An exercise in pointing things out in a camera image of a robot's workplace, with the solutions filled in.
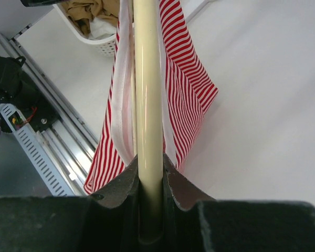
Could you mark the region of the red white striped tank top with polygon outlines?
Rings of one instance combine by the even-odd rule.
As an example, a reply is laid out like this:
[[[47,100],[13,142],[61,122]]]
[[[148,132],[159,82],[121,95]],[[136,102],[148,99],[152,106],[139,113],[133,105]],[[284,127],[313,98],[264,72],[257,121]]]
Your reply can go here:
[[[139,176],[153,192],[163,155],[183,170],[218,89],[198,58],[180,1],[121,1],[115,50],[84,189],[96,192],[138,159]]]

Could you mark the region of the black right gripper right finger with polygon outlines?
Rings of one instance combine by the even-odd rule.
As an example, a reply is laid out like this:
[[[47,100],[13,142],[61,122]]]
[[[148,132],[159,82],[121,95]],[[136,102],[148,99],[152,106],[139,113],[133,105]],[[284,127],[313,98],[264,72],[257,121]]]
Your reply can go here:
[[[163,157],[164,251],[315,251],[315,207],[218,200]]]

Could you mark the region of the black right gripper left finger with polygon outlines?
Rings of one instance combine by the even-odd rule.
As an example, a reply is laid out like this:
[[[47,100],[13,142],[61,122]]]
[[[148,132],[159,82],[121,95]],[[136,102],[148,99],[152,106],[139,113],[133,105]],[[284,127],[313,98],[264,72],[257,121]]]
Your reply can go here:
[[[85,197],[0,197],[0,251],[138,251],[138,162]]]

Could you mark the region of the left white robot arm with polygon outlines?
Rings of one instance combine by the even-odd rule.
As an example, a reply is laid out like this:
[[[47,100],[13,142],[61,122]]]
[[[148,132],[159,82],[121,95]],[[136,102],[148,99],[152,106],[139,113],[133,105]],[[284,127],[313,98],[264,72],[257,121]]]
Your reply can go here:
[[[48,6],[54,5],[62,2],[66,2],[67,0],[21,0],[21,3],[25,7],[39,7],[39,6]]]

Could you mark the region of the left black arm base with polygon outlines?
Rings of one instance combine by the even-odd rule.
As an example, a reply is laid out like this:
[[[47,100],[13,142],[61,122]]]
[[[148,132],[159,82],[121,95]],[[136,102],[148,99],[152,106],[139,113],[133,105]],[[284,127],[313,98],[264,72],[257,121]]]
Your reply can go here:
[[[43,132],[59,119],[59,114],[23,70],[25,61],[24,56],[0,56],[0,104],[15,106],[26,118],[25,122],[18,122],[13,116],[14,125],[30,124],[34,131]]]

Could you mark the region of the cream hanger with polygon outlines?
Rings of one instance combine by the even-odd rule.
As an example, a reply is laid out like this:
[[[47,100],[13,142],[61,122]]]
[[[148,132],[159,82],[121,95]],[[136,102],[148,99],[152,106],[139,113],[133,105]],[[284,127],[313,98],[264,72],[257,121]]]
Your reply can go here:
[[[163,130],[157,1],[134,1],[136,134],[140,179],[140,241],[163,230]]]

